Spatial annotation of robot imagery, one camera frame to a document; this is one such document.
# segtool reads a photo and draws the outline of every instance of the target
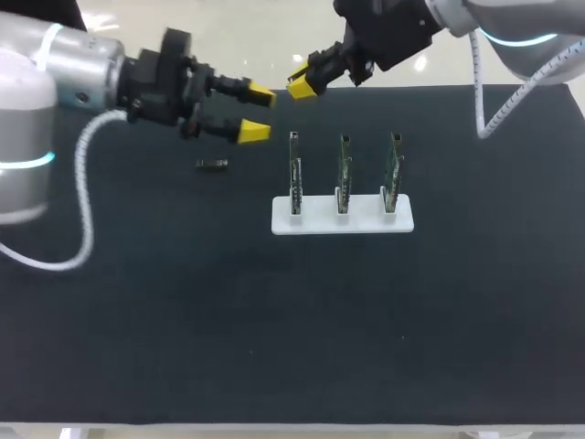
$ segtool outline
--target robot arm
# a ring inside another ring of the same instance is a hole
[[[144,49],[132,59],[115,39],[0,12],[0,48],[25,55],[47,71],[63,105],[90,112],[122,107],[130,122],[141,118],[175,126],[183,121],[181,134],[187,138],[207,133],[247,143],[270,133],[267,125],[217,121],[204,113],[204,100],[212,91],[265,107],[275,95],[252,80],[216,76],[208,64],[191,56],[186,32],[167,29],[159,52]]]
[[[324,93],[346,71],[360,85],[372,76],[374,65],[391,69],[430,46],[445,28],[462,37],[480,27],[520,78],[585,36],[582,0],[335,0],[334,7],[346,19],[344,41],[311,54],[294,72],[288,86],[294,98]],[[542,45],[530,44],[541,37],[546,37]],[[563,80],[577,71],[575,65],[566,70],[559,75]]]

